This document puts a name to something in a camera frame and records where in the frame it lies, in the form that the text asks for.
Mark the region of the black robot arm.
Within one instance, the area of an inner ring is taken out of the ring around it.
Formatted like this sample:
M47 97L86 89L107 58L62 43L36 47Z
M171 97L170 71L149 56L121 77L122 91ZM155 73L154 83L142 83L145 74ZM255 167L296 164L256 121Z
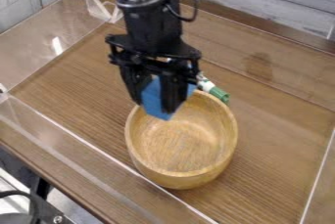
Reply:
M151 81L161 85L158 100L166 113L188 99L188 89L200 73L201 52L182 39L183 22L194 17L181 14L179 0L116 0L126 32L110 34L110 63L119 67L130 96L143 103L143 89Z

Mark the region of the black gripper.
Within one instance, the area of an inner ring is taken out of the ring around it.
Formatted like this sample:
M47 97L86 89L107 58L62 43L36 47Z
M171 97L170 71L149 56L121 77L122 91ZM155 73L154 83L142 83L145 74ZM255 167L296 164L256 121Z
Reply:
M173 113L186 101L189 83L200 73L200 51L182 39L182 22L196 19L181 15L179 0L116 0L123 12L126 33L106 37L111 63L121 75L133 101L141 105L141 92L159 76L162 110Z

